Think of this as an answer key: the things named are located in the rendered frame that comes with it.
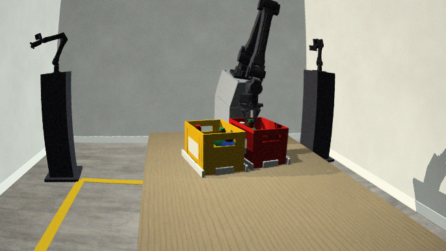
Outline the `red plastic crate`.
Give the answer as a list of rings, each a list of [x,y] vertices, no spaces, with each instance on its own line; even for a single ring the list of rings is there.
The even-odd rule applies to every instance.
[[[278,165],[285,164],[288,127],[262,117],[256,119],[256,130],[240,122],[246,123],[244,118],[232,118],[229,124],[246,132],[244,158],[253,163],[254,168],[262,168],[263,161],[278,160]]]

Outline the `yellow plastic crate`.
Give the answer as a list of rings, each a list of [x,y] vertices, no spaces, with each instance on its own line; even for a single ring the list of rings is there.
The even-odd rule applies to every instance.
[[[212,126],[212,131],[199,131],[194,126]],[[225,133],[218,133],[225,127]],[[231,132],[231,133],[227,133]],[[215,168],[233,166],[234,172],[244,170],[246,132],[223,120],[185,121],[185,152],[204,170],[215,175]],[[234,146],[215,146],[214,140],[230,140]]]

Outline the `blue bottle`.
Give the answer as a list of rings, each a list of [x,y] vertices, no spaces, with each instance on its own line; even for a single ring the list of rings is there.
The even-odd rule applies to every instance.
[[[221,146],[234,146],[234,145],[235,145],[235,142],[233,141],[233,139],[225,140],[225,141],[221,144]]]

